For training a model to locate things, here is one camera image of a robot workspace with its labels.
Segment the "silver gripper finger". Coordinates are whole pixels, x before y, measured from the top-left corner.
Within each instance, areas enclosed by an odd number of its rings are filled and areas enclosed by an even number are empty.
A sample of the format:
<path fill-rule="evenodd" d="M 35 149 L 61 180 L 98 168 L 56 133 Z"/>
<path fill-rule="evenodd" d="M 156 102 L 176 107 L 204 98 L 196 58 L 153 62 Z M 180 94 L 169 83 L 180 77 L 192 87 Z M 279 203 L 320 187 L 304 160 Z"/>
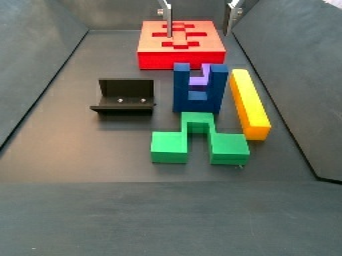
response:
<path fill-rule="evenodd" d="M 227 36 L 231 32 L 233 22 L 243 13 L 244 0 L 231 0 L 224 6 L 224 18 L 222 18 L 222 35 Z"/>
<path fill-rule="evenodd" d="M 166 21 L 166 37 L 172 37 L 172 6 L 166 0 L 157 0 L 160 8 L 157 9 L 157 15 Z"/>

